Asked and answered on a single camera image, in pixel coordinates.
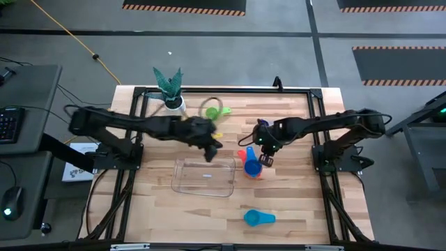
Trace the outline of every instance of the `keyboard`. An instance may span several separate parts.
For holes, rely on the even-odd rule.
[[[17,142],[24,114],[23,108],[0,109],[0,144]]]

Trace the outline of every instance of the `computer mouse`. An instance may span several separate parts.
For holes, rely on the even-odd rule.
[[[1,214],[6,220],[18,219],[23,211],[23,193],[21,187],[9,188],[1,198]]]

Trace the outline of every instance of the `green plant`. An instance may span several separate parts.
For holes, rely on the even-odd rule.
[[[174,77],[169,80],[167,80],[157,68],[153,68],[153,72],[155,73],[158,88],[162,92],[164,101],[175,101],[181,97],[181,78],[183,76],[181,68],[179,68]]]
[[[10,3],[14,3],[14,2],[15,2],[15,0],[0,0],[0,6],[5,6]]]

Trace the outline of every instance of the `succulent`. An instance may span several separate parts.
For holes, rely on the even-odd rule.
[[[181,95],[181,78],[183,74],[181,73],[181,68],[172,77],[172,79],[166,79],[166,77],[157,69],[153,68],[155,73],[156,81],[158,83],[158,88],[161,90],[164,97],[164,101],[174,101]]]

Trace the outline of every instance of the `wooden table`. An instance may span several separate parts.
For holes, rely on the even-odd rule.
[[[134,86],[117,86],[111,109],[128,114]],[[341,91],[324,88],[327,114],[344,111]],[[324,244],[329,243],[321,192],[321,182],[314,171],[310,148],[311,135],[296,140],[275,155],[274,165],[263,169],[261,180],[243,175],[237,151],[239,139],[251,133],[258,118],[274,121],[286,116],[308,118],[305,95],[255,93],[184,93],[187,114],[196,115],[198,107],[209,96],[219,97],[232,114],[217,122],[223,149],[218,157],[236,159],[235,189],[230,197],[205,197],[174,192],[171,178],[178,156],[203,155],[196,147],[178,142],[161,142],[144,136],[144,156],[137,172],[125,235],[126,242],[150,243],[246,243],[246,244]],[[147,116],[159,100],[149,100]],[[123,130],[111,129],[119,137]],[[333,139],[345,130],[333,130]],[[94,228],[109,209],[116,172],[108,172],[99,182],[91,201],[90,221]],[[373,238],[367,205],[361,183],[354,175],[339,173],[344,207],[364,234]],[[247,210],[257,208],[273,213],[272,225],[249,227],[243,221]],[[120,213],[115,222],[115,231]],[[340,234],[339,218],[334,223]],[[80,236],[85,236],[85,228]]]

